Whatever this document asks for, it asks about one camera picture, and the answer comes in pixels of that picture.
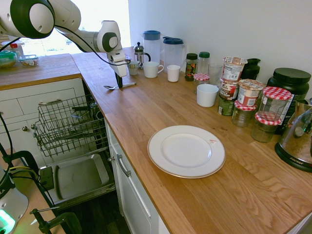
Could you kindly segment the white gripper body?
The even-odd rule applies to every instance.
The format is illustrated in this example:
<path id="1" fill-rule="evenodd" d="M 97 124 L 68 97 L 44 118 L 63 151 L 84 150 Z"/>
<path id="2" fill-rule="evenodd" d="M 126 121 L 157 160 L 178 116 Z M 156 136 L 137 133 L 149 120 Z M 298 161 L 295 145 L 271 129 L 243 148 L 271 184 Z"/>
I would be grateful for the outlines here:
<path id="1" fill-rule="evenodd" d="M 127 75 L 126 56 L 123 51 L 112 51 L 108 53 L 108 60 L 111 68 L 119 77 Z"/>

